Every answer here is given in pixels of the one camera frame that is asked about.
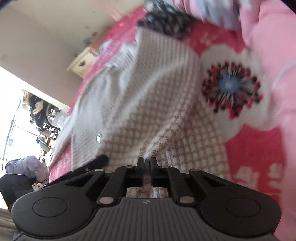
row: wall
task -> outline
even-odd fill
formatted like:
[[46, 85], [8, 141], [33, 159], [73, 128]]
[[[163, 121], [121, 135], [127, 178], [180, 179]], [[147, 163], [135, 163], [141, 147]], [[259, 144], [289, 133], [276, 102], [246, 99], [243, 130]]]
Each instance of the wall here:
[[46, 101], [71, 105], [82, 81], [67, 71], [76, 50], [15, 9], [1, 11], [0, 23], [0, 66], [43, 92], [34, 94]]

